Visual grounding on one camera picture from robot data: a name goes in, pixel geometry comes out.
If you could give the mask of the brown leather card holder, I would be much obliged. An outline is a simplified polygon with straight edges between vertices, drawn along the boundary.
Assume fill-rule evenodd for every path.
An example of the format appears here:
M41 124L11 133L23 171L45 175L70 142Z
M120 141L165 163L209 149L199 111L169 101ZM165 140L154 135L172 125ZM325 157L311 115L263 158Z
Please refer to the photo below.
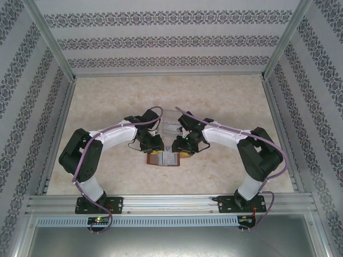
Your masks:
M181 165L181 160L182 159L188 159L190 157L179 157L178 158L178 166L165 166L161 164L162 161L162 155L151 155L147 154L147 164L148 165L155 165L155 166L160 166L160 167L179 167Z

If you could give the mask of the grey credit card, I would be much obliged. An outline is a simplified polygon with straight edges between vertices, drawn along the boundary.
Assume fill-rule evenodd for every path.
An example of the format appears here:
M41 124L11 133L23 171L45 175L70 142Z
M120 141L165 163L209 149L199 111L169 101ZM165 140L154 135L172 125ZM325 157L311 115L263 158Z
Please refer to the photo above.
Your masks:
M161 164L165 166L178 166L178 158L173 155L171 146L165 146Z

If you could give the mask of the clear plastic box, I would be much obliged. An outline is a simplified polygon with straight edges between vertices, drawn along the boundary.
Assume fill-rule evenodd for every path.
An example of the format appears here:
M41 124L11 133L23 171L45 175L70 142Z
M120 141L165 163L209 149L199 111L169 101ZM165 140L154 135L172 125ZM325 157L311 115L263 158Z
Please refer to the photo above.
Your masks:
M162 119L161 119L161 124L160 124L160 127L159 127L159 133L161 134L161 136L163 137L176 137L177 135L172 135L172 136L168 136L168 135L165 135L163 133L163 126L165 124L176 124L176 125L180 125L180 123L178 122L178 119L181 117L182 113L177 111L177 110L165 110L163 112L163 116L162 116Z

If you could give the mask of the small circuit board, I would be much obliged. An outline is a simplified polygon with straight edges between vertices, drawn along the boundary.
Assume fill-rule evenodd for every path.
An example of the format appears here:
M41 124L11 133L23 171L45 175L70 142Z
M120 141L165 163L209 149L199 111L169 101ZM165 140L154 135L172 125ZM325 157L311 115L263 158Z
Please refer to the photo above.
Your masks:
M249 216L238 216L238 222L244 225L252 225L254 226L254 224L256 223L256 218L255 215L249 215Z
M108 225L110 223L109 217L89 217L87 220L88 225Z

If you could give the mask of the grey metal panel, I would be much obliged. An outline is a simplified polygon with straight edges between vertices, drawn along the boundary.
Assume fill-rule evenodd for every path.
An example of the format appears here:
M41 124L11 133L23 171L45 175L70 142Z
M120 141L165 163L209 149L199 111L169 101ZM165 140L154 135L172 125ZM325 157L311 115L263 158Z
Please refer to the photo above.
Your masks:
M28 217L10 257L333 257L314 215L269 215L259 226L132 227L91 234L75 217Z

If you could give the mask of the aluminium mounting rail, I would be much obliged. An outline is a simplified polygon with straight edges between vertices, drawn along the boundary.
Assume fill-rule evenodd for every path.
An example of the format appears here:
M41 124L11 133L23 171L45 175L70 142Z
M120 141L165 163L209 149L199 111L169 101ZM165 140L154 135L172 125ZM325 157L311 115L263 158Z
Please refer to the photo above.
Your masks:
M318 212L311 193L264 193L262 205L270 208L271 215L310 214ZM25 208L26 215L72 216L77 195L36 195L30 196ZM212 194L186 195L123 195L120 206L123 216L191 216L221 215L224 202Z

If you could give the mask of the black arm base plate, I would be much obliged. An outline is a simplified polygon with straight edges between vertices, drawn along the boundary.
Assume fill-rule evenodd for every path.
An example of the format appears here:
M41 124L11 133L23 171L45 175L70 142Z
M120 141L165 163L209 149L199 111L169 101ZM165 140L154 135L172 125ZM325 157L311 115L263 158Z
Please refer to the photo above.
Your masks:
M254 197L248 201L244 207L239 207L235 202L233 195L220 195L212 198L213 201L218 203L219 213L265 213L266 205L265 199L262 195Z
M112 214L121 214L123 207L122 197L107 196L101 198L97 203L108 209ZM79 197L76 201L74 212L76 214L106 214L107 212L90 203L85 197Z

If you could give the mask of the aluminium table side rail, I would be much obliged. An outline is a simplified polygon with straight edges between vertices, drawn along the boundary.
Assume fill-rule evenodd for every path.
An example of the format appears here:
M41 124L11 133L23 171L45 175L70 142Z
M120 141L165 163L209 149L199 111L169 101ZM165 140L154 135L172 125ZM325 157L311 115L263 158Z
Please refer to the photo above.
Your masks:
M284 128L284 124L282 122L282 118L280 115L280 111L278 109L277 106L277 102L274 98L274 95L272 93L270 84L267 80L262 79L262 86L265 92L265 96L271 111L271 115L273 118L273 122L274 122L274 126L279 138L279 142L281 145L281 148L285 151L285 153L288 156L289 159L289 168L288 168L288 173L289 176L291 178L292 184L293 184L293 189L295 192L299 192L299 193L305 193L306 190L303 187L301 178L300 178L300 174L296 165L296 162L294 160L294 156L291 150L291 147L289 145L288 142L288 138L287 138L287 133L286 130Z
M58 113L58 120L56 122L56 126L54 128L54 132L51 138L51 144L48 149L46 159L43 163L42 172L39 178L38 187L36 188L35 195L42 195L44 193L44 188L46 186L46 181L51 176L53 172L53 168L55 165L55 161L57 158L57 153L59 149L59 145L61 143L61 138L63 134L63 130L65 127L66 119L68 116L68 112L70 109L72 97L74 94L74 90L76 87L77 78L74 78L70 81L68 89L65 92L63 97L63 102Z

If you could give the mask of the aluminium frame post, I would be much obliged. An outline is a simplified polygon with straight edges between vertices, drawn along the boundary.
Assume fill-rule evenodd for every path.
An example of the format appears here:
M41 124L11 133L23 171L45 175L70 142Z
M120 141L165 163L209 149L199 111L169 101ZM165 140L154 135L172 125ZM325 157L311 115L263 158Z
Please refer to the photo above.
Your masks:
M298 6L296 7L292 17L289 20L286 29L284 30L279 42L276 45L269 61L266 64L264 71L262 72L262 79L266 80L273 72L275 66L277 65L281 55L289 44L291 38L293 37L298 25L305 16L308 8L310 7L312 0L300 0Z
M64 56L56 38L54 37L44 15L40 11L35 0L21 0L24 7L27 9L30 17L36 24L38 30L40 31L43 39L45 40L47 46L50 48L54 57L56 58L59 66L66 75L69 81L74 81L76 75L73 73L67 58Z

